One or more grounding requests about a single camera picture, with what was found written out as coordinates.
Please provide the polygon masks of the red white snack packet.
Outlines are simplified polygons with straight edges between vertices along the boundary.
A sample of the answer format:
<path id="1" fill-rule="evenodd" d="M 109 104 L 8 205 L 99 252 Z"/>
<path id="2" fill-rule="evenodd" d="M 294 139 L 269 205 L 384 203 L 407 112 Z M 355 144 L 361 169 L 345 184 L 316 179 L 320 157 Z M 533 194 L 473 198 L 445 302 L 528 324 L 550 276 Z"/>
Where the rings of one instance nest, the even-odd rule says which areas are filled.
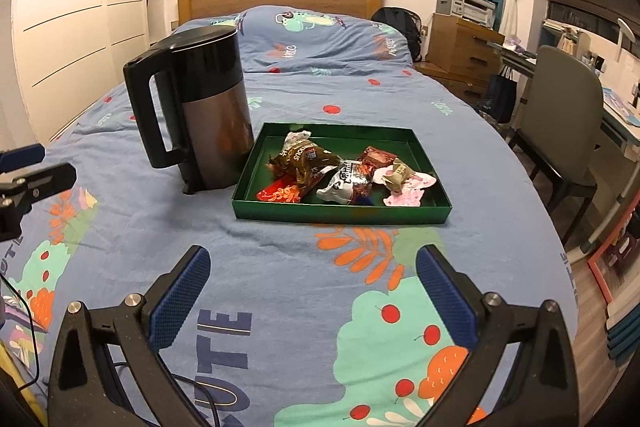
<path id="1" fill-rule="evenodd" d="M 259 202 L 300 202 L 302 195 L 295 176 L 281 176 L 256 194 Z"/>

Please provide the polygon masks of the dark brown snack bag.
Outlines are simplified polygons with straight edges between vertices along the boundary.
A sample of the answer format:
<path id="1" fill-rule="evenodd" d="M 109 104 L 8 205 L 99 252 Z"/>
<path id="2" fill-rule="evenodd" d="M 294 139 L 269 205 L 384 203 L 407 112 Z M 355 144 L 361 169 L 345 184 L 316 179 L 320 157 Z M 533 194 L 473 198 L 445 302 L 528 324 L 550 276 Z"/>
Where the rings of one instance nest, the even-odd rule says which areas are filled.
<path id="1" fill-rule="evenodd" d="M 268 167 L 276 178 L 295 176 L 301 192 L 307 192 L 314 182 L 339 165 L 341 158 L 311 139 L 289 150 L 281 148 L 279 154 L 268 161 Z"/>

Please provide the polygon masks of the pink white candy packet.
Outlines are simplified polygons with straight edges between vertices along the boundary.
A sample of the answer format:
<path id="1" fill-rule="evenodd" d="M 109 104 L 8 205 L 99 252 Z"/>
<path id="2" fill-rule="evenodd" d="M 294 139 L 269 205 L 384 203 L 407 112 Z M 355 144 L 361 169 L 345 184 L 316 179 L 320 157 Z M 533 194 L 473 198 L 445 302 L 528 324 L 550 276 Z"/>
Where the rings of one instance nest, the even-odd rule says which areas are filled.
<path id="1" fill-rule="evenodd" d="M 282 150 L 289 150 L 290 148 L 298 145 L 299 143 L 306 142 L 310 139 L 311 132 L 307 130 L 288 132 L 286 135 Z"/>

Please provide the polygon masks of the white blue wafer packet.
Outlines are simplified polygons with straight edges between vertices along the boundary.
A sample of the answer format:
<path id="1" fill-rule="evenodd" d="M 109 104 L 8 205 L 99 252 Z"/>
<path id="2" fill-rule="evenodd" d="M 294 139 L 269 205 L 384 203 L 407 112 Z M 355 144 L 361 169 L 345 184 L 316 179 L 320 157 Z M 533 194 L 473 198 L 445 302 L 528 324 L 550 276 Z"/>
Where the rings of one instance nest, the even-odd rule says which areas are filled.
<path id="1" fill-rule="evenodd" d="M 340 205 L 369 204 L 372 176 L 362 168 L 358 160 L 345 159 L 333 173 L 329 183 L 318 188 L 317 196 L 323 202 Z"/>

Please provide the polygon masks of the pink cartoon snack packet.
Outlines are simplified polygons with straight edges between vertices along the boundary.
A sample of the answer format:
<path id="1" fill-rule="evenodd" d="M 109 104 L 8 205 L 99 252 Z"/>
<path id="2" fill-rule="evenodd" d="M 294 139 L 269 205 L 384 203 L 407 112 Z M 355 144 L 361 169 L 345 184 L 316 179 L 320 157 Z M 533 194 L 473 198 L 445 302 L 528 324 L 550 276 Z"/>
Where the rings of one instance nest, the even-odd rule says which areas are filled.
<path id="1" fill-rule="evenodd" d="M 376 169 L 373 173 L 373 183 L 388 191 L 383 198 L 387 207 L 420 207 L 424 191 L 437 182 L 434 176 L 424 172 L 414 172 L 402 182 L 393 181 L 393 174 L 390 168 Z"/>

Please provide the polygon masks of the small gold candy packet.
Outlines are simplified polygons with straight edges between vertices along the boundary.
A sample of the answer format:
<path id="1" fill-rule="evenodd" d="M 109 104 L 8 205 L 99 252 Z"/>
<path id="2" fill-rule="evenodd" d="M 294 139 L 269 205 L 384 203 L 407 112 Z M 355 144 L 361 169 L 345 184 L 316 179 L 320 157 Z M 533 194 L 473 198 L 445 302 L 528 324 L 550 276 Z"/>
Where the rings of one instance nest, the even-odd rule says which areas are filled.
<path id="1" fill-rule="evenodd" d="M 382 174 L 382 180 L 392 193 L 400 193 L 402 186 L 413 176 L 414 170 L 400 158 L 395 158 Z"/>

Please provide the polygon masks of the white wardrobe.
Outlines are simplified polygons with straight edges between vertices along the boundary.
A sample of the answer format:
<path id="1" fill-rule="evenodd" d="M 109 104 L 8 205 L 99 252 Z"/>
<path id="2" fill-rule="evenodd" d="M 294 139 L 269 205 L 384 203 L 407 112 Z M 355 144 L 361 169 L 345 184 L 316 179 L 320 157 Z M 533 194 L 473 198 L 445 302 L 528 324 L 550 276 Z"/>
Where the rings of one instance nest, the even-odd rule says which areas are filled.
<path id="1" fill-rule="evenodd" d="M 30 127 L 51 142 L 122 82 L 149 46 L 146 0 L 12 0 L 17 80 Z"/>

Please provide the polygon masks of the black steel electric kettle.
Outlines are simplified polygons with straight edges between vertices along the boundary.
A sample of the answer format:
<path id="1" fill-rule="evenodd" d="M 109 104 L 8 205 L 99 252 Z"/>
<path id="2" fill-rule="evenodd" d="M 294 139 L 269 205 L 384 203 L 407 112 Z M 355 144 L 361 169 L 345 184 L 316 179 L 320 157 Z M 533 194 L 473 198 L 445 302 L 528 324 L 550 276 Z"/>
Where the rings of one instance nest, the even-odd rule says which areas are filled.
<path id="1" fill-rule="evenodd" d="M 254 133 L 234 26 L 177 32 L 122 72 L 153 168 L 178 167 L 186 194 L 239 181 Z"/>

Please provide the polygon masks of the green tray box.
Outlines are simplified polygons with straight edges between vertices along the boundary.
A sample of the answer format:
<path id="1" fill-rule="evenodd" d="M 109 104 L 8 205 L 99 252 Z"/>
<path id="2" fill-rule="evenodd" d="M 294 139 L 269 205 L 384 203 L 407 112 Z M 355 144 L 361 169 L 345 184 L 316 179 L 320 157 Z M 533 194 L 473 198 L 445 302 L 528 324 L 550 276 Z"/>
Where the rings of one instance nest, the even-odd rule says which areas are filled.
<path id="1" fill-rule="evenodd" d="M 239 219 L 442 225 L 450 199 L 410 129 L 262 126 L 232 197 Z"/>

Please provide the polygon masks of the red brown snack packet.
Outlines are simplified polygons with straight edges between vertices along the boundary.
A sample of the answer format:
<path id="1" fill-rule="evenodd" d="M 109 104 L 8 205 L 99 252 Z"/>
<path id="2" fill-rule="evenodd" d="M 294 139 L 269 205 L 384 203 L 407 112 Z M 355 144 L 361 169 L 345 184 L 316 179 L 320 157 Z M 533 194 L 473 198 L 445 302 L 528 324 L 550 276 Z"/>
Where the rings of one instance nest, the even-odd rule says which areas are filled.
<path id="1" fill-rule="evenodd" d="M 368 146 L 357 158 L 362 168 L 372 176 L 375 170 L 386 168 L 393 164 L 397 156 L 393 153 L 380 150 L 374 146 Z"/>

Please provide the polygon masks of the dark shopping bag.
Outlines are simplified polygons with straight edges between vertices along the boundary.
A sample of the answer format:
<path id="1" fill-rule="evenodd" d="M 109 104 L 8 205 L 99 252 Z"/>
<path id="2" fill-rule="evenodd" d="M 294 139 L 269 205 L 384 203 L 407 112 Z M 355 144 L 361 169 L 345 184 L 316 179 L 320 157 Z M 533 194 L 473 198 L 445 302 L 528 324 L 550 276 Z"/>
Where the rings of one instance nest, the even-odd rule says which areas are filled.
<path id="1" fill-rule="evenodd" d="M 512 78 L 512 70 L 509 66 L 503 66 L 498 74 L 489 77 L 488 90 L 480 108 L 497 124 L 509 124 L 516 102 L 516 90 L 518 84 Z"/>

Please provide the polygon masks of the wooden drawer cabinet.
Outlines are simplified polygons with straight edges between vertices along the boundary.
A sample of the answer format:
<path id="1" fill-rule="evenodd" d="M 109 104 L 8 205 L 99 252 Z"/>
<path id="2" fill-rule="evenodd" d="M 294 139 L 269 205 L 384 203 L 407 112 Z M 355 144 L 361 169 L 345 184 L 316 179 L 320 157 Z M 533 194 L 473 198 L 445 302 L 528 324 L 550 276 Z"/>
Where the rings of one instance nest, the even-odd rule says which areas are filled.
<path id="1" fill-rule="evenodd" d="M 426 57 L 414 68 L 465 103 L 480 104 L 490 76 L 500 70 L 500 58 L 491 45 L 502 46 L 503 35 L 461 17 L 442 14 L 433 15 L 428 35 Z"/>

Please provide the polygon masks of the black backpack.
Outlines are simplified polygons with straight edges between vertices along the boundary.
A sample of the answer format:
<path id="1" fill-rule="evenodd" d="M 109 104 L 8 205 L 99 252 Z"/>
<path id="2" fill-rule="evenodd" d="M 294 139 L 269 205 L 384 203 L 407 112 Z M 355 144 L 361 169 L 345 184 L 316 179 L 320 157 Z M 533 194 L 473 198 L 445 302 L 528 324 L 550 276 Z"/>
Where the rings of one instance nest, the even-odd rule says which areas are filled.
<path id="1" fill-rule="evenodd" d="M 413 62 L 422 60 L 422 20 L 418 14 L 397 6 L 383 6 L 371 16 L 371 20 L 394 28 L 403 35 Z"/>

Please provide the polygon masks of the white printer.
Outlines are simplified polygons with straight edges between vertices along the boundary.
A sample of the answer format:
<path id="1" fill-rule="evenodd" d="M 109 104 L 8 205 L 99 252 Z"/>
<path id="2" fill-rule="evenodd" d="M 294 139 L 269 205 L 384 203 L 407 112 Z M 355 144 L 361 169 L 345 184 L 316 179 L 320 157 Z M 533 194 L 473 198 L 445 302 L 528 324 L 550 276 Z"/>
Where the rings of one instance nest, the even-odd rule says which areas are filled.
<path id="1" fill-rule="evenodd" d="M 487 28 L 494 26 L 496 5 L 489 0 L 436 0 L 435 12 L 456 16 Z"/>

